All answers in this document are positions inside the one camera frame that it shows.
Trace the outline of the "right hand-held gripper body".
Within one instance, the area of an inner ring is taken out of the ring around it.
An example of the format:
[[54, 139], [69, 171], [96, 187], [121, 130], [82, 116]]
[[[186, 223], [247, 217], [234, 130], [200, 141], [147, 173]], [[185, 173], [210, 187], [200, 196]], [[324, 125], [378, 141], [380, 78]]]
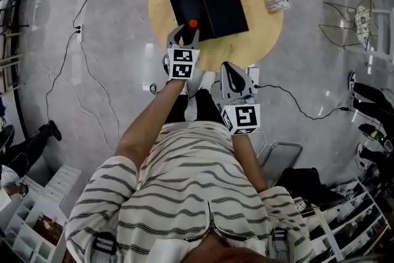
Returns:
[[231, 135], [250, 134], [260, 127], [260, 105], [254, 91], [246, 96], [235, 92], [230, 99], [224, 99], [222, 95], [217, 107]]

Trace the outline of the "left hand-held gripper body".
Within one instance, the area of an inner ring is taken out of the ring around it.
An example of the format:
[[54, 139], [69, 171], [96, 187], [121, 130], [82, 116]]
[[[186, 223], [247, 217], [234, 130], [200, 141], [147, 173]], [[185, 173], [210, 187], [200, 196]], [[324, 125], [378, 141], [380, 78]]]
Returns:
[[164, 57], [164, 65], [169, 79], [191, 80], [199, 60], [199, 54], [200, 50], [198, 49], [182, 48], [179, 45], [168, 47]]

